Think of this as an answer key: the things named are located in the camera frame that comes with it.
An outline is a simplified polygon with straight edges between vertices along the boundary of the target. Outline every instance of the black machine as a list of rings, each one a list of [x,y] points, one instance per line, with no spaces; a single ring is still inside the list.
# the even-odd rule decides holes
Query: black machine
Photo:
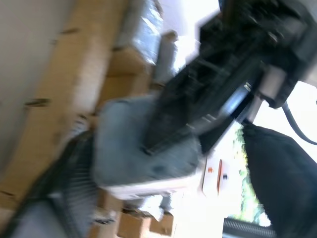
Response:
[[[283,107],[296,133],[315,144],[296,125],[286,100],[296,83],[305,78],[315,63],[317,2],[226,0],[220,2],[220,7],[221,13],[201,28],[199,56],[171,79],[160,95],[144,135],[144,152],[154,155],[189,135],[195,135],[205,154],[234,120],[246,125],[246,135],[258,133],[263,134],[264,138],[267,138],[267,134],[269,137],[276,136],[252,128],[253,117],[263,100],[272,108]],[[61,158],[34,184],[1,238],[87,236],[97,203],[97,187],[89,175],[92,143],[93,135],[87,132],[68,144]],[[252,148],[247,146],[247,153],[254,158]],[[302,151],[298,156],[303,160],[310,159]],[[314,166],[306,163],[292,168],[304,170],[307,167]],[[278,237],[316,237],[314,234],[317,232],[310,229],[309,225],[315,224],[315,218],[317,220],[314,213],[315,197],[309,196],[305,200],[313,205],[304,213],[301,212],[303,204],[296,207],[300,196],[289,203],[284,202],[287,197],[279,200],[288,204],[288,207],[279,210],[279,204],[272,206],[272,201],[267,199],[269,196],[261,192],[261,187],[266,187],[263,189],[266,194],[272,192],[267,186],[275,181],[259,182],[259,177],[255,175],[255,171],[258,171],[256,168],[257,163],[252,163],[252,183],[256,184],[255,191],[260,194],[260,202],[264,204],[269,218],[272,218]],[[280,171],[282,175],[284,172],[287,174],[287,170]],[[290,227],[296,227],[294,221],[299,222],[299,219],[287,225],[279,222],[279,219],[285,218],[283,212],[294,206],[296,209],[291,215],[296,217],[299,214],[301,221],[308,219],[309,222],[301,224],[300,229],[292,230]]]

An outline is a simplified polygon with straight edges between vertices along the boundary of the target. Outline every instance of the black bag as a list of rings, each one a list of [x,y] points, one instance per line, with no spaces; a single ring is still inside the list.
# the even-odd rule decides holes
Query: black bag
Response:
[[[317,236],[317,164],[290,137],[243,129],[252,186],[278,237]]]
[[[33,184],[1,238],[85,238],[97,205],[91,179],[93,135],[72,139]]]

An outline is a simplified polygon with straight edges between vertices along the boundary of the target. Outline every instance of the black cable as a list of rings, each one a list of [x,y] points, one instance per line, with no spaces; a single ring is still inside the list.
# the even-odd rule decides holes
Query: black cable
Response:
[[[284,105],[282,106],[283,111],[286,115],[286,118],[288,120],[288,123],[291,125],[291,127],[293,128],[293,130],[295,131],[295,133],[302,138],[304,141],[312,144],[312,145],[317,145],[317,142],[314,142],[312,140],[310,140],[307,136],[305,136],[305,134],[300,130],[300,128],[298,127],[289,107],[287,102],[284,103]]]

